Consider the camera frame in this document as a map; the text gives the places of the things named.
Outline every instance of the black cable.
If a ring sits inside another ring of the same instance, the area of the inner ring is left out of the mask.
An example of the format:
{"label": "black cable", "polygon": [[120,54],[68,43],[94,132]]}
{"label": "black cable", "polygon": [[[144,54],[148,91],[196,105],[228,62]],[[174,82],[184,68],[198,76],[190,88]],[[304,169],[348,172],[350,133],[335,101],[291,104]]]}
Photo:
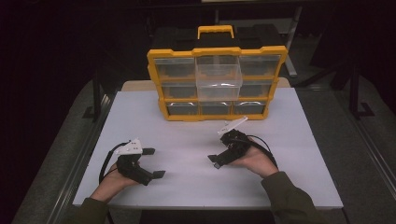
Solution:
{"label": "black cable", "polygon": [[349,217],[347,216],[347,212],[346,212],[346,210],[344,209],[344,207],[341,208],[341,211],[343,211],[344,217],[346,218],[346,223],[347,223],[347,224],[350,224]]}
{"label": "black cable", "polygon": [[108,162],[110,161],[111,156],[113,155],[114,151],[115,151],[117,148],[123,147],[123,146],[127,145],[127,144],[130,143],[130,142],[131,142],[131,141],[126,142],[126,143],[120,143],[120,144],[116,145],[115,147],[113,147],[113,149],[111,149],[111,150],[107,153],[107,156],[106,156],[106,158],[105,158],[105,161],[104,161],[104,163],[103,163],[103,165],[102,165],[102,169],[101,169],[100,174],[99,174],[99,184],[102,182],[103,178],[105,178],[105,170],[106,170],[106,168],[107,168]]}
{"label": "black cable", "polygon": [[[100,174],[99,174],[99,184],[102,183],[102,181],[103,181],[103,179],[105,178],[105,176],[107,176],[107,175],[110,174],[111,172],[117,170],[117,168],[116,168],[116,169],[113,169],[113,170],[109,171],[109,172],[105,175],[105,170],[106,170],[106,168],[107,168],[108,162],[110,161],[111,156],[113,155],[114,151],[115,151],[117,148],[123,147],[123,146],[127,145],[127,144],[130,143],[130,142],[131,142],[131,141],[128,141],[128,142],[126,142],[126,143],[120,143],[120,144],[116,145],[115,147],[113,147],[113,149],[111,149],[111,150],[107,153],[107,156],[106,156],[106,158],[105,158],[105,161],[103,162],[102,169],[101,169]],[[107,212],[107,219],[108,219],[108,222],[109,222],[110,224],[114,224],[113,217],[111,216],[110,211]]]}
{"label": "black cable", "polygon": [[240,143],[246,143],[249,144],[253,147],[258,148],[261,151],[269,151],[267,150],[265,147],[261,146],[260,144],[258,144],[257,142],[253,142],[253,141],[245,141],[245,140],[241,140],[241,139],[230,139],[230,142],[240,142]]}
{"label": "black cable", "polygon": [[268,147],[267,143],[266,143],[264,140],[262,140],[260,137],[258,137],[258,136],[256,136],[256,135],[247,135],[247,137],[255,137],[255,138],[259,139],[260,141],[262,141],[262,142],[267,146],[268,151],[271,152],[270,147]]}

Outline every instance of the table surface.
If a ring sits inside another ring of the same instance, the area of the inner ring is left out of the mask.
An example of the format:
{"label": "table surface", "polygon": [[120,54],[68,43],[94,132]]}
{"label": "table surface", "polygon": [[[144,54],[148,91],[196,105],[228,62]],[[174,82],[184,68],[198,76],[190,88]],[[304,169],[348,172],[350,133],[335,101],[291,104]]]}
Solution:
{"label": "table surface", "polygon": [[[120,91],[78,188],[73,204],[81,205],[98,185],[107,152],[138,137],[154,155],[142,156],[142,168],[165,170],[162,179],[117,195],[111,205],[138,209],[268,209],[260,177],[247,169],[213,167],[207,155],[226,148],[217,131],[224,120],[166,121],[156,91]],[[318,150],[295,89],[278,88],[265,120],[248,120],[237,130],[261,137],[271,148],[279,169],[306,191],[318,209],[343,207]],[[113,155],[109,164],[116,161]]]}

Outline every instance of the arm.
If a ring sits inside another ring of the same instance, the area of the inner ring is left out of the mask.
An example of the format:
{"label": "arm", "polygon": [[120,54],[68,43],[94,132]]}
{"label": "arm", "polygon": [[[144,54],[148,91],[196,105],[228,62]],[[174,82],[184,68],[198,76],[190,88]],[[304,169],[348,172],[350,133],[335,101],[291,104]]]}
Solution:
{"label": "arm", "polygon": [[86,198],[76,214],[67,219],[64,224],[103,224],[108,212],[107,203],[128,186],[138,185],[134,180],[124,177],[117,170],[117,165],[111,166],[103,181],[90,198]]}
{"label": "arm", "polygon": [[251,147],[246,155],[231,165],[241,165],[263,178],[271,209],[282,224],[328,223],[315,208],[311,197],[296,188],[284,172],[279,172],[259,149]]}

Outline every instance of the olive green sleeve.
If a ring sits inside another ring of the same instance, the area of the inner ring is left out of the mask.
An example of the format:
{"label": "olive green sleeve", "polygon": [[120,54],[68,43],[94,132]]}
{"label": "olive green sleeve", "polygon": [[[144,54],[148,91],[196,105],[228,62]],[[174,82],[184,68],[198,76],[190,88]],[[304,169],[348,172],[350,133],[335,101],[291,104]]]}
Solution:
{"label": "olive green sleeve", "polygon": [[271,210],[281,224],[328,223],[315,208],[311,197],[296,188],[284,172],[269,175],[262,181],[271,202]]}
{"label": "olive green sleeve", "polygon": [[64,224],[103,224],[105,223],[108,206],[106,203],[86,198],[73,217]]}

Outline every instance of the storage case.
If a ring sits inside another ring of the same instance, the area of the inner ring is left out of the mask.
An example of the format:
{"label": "storage case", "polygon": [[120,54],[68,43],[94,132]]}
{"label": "storage case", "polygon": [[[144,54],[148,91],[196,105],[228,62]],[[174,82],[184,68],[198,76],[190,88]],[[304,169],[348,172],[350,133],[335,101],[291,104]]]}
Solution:
{"label": "storage case", "polygon": [[166,27],[148,72],[167,120],[265,119],[287,54],[272,24]]}

